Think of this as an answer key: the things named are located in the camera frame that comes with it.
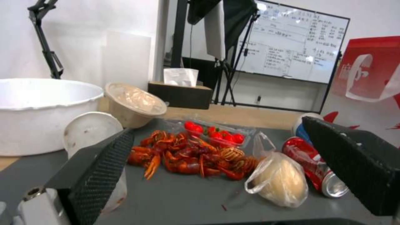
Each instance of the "crayfish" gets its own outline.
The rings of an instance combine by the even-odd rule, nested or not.
[[[225,174],[241,180],[251,174],[258,164],[254,157],[234,148],[216,148],[206,141],[186,133],[174,134],[154,131],[132,147],[128,163],[146,168],[144,177],[149,180],[163,162],[172,173],[200,174],[201,177]]]

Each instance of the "red soda can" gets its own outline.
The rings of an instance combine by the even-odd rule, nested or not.
[[[299,137],[289,138],[282,147],[282,152],[298,162],[314,187],[325,196],[339,198],[349,189],[321,158],[318,151]]]

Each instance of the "gray table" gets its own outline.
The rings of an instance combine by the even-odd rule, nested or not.
[[[137,130],[139,143],[155,129],[164,129],[162,120],[153,120]],[[258,129],[280,148],[290,137],[289,131]],[[252,141],[245,152],[251,154]],[[0,201],[15,209],[21,196],[33,186],[43,185],[67,160],[58,151],[20,160],[0,172]],[[309,184],[307,200],[296,209],[275,206],[259,195],[244,191],[242,181],[224,177],[202,179],[195,175],[167,172],[162,166],[149,181],[144,169],[126,167],[128,198],[115,211],[99,217],[96,224],[218,224],[279,221],[315,218],[345,218],[365,224],[390,224],[390,217],[372,215],[352,193],[341,199],[328,199]]]

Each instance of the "table surface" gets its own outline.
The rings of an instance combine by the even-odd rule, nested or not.
[[[163,120],[152,120],[135,132],[135,144],[153,130],[166,129]],[[280,148],[291,136],[282,129],[257,128]],[[244,151],[252,153],[253,141]],[[65,151],[22,157],[0,173],[0,199],[9,212],[15,209],[23,193],[51,178],[67,160]],[[309,184],[309,195],[298,208],[279,207],[258,194],[244,191],[244,180],[231,181],[224,176],[202,179],[196,175],[168,172],[160,166],[153,178],[143,179],[144,168],[126,166],[128,196],[112,213],[101,215],[96,224],[223,224],[299,219],[344,218],[363,224],[389,225],[390,217],[372,215],[352,194],[329,199]]]
[[[100,100],[99,111],[108,111],[108,100],[106,98]],[[222,124],[290,130],[301,113],[211,104],[208,110],[168,107],[164,118],[182,120],[194,114],[197,114],[201,118]],[[19,157],[0,157],[0,171],[18,159]]]

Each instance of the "red cherry tomato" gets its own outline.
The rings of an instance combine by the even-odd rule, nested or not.
[[[222,134],[221,134],[221,133],[218,133],[218,132],[212,133],[212,134],[210,135],[210,137],[211,137],[211,138],[214,138],[214,139],[220,139],[220,140],[223,139]]]
[[[232,143],[235,143],[235,140],[234,140],[233,136],[230,135],[230,134],[229,135],[225,135],[224,136],[224,140],[232,142]]]
[[[208,132],[208,136],[211,137],[211,135],[212,135],[213,133],[217,132],[217,131],[216,131],[215,127],[209,127],[209,128],[207,129],[207,132]]]
[[[211,141],[210,144],[218,147],[221,143],[221,141],[223,140],[222,134],[218,133],[218,132],[214,132],[210,135],[211,137]]]
[[[233,140],[234,140],[234,142],[237,143],[237,144],[242,144],[243,141],[244,141],[244,137],[243,137],[243,135],[241,135],[241,134],[234,134],[234,135],[233,135]]]
[[[233,136],[230,135],[230,134],[226,135],[224,137],[224,140],[227,142],[227,145],[222,144],[221,147],[229,147],[229,146],[235,146],[236,145],[236,142],[235,142]]]
[[[228,131],[220,131],[223,137],[231,135]]]
[[[185,122],[185,129],[191,131],[196,124],[192,121],[186,121]]]
[[[191,135],[199,137],[200,135],[203,134],[203,127],[200,125],[195,125],[193,129],[191,129],[192,132],[190,132]]]

